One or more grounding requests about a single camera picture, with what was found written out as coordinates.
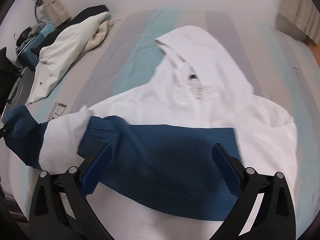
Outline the white and blue hooded jacket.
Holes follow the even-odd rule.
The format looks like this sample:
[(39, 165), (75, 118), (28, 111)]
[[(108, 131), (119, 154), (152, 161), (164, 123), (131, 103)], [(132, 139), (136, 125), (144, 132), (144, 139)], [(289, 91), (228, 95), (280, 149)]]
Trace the white and blue hooded jacket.
[(297, 128), (286, 109), (257, 96), (224, 46), (184, 26), (156, 40), (163, 59), (150, 82), (39, 124), (12, 111), (5, 144), (26, 165), (50, 174), (78, 166), (108, 144), (106, 172), (90, 205), (107, 224), (161, 213), (222, 221), (236, 198), (213, 159), (220, 143), (262, 174), (297, 183)]

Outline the white and black folded garment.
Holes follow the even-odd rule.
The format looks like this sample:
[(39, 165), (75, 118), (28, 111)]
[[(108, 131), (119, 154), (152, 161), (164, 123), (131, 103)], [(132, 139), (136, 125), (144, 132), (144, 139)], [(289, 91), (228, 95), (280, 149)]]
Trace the white and black folded garment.
[(79, 56), (99, 46), (112, 24), (105, 5), (89, 7), (80, 12), (64, 28), (49, 34), (40, 44), (39, 62), (28, 103), (46, 98)]

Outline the beige curtain left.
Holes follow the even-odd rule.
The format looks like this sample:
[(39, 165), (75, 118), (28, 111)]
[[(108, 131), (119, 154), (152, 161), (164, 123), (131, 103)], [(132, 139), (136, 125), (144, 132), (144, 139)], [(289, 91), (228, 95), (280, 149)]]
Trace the beige curtain left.
[(69, 20), (70, 16), (60, 0), (43, 0), (50, 21), (58, 27)]

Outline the beige curtain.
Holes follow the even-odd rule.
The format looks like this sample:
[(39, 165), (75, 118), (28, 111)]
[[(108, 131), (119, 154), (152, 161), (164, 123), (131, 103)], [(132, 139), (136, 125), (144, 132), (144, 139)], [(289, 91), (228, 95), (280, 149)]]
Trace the beige curtain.
[(319, 0), (281, 0), (278, 14), (319, 43)]
[(43, 0), (50, 21), (58, 27), (69, 20), (70, 16), (60, 0)]

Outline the grey desk lamp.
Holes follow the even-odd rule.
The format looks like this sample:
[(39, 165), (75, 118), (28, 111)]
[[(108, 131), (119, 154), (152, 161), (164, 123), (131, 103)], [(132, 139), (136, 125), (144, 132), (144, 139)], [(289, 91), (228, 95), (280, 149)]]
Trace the grey desk lamp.
[(37, 15), (37, 9), (44, 5), (44, 1), (43, 0), (33, 0), (33, 2), (34, 2), (34, 16), (35, 16), (35, 19), (36, 19), (37, 23), (40, 23), (41, 20), (39, 20), (39, 17)]

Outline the striped pastel bed sheet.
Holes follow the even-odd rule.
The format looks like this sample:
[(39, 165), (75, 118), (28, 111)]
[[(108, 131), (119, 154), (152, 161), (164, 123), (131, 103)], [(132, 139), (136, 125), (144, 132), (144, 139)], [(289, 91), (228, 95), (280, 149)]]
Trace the striped pastel bed sheet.
[(29, 105), (38, 122), (147, 83), (162, 59), (155, 39), (185, 25), (211, 33), (231, 54), (255, 94), (281, 105), (298, 130), (297, 232), (319, 211), (319, 66), (308, 46), (263, 22), (225, 12), (162, 9), (124, 16), (50, 96)]

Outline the beige curtain right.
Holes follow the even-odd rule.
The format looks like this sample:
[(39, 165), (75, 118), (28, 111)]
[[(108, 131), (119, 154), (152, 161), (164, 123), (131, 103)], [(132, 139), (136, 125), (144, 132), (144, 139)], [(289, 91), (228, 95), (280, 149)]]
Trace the beige curtain right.
[(278, 14), (319, 43), (319, 0), (281, 0)]

